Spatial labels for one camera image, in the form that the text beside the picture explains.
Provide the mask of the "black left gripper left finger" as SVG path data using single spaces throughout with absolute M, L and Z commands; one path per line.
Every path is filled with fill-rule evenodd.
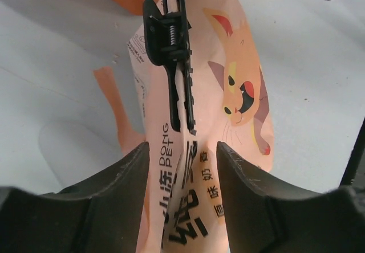
M 58 193 L 1 188 L 2 252 L 135 252 L 149 170 L 144 142 Z

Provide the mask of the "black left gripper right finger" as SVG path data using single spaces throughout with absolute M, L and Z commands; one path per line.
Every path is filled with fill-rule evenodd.
M 316 193 L 216 149 L 231 252 L 363 252 L 364 190 Z

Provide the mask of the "pink cat litter bag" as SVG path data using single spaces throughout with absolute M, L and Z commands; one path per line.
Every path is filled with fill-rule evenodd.
M 133 130 L 113 70 L 94 77 L 116 119 L 124 154 L 149 143 L 148 183 L 137 252 L 227 252 L 220 189 L 219 141 L 259 168 L 273 163 L 269 99 L 253 36 L 239 0 L 185 0 L 191 29 L 192 95 L 196 134 L 175 132 L 169 119 L 168 80 L 142 45 L 140 28 L 127 46 L 143 116 Z

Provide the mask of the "black bag clip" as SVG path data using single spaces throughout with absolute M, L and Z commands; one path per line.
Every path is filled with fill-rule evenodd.
M 184 80 L 186 125 L 190 134 L 196 135 L 191 77 L 193 69 L 190 62 L 192 50 L 190 49 L 189 30 L 191 25 L 186 14 L 185 0 L 175 1 L 177 2 L 176 11 L 168 10 L 168 0 L 162 0 L 163 11 L 159 10 L 154 0 L 143 2 L 145 49 L 151 63 L 155 66 L 163 66 L 166 70 L 170 120 L 173 130 L 176 132 L 180 131 L 181 123 L 175 77 L 177 70 L 181 70 Z

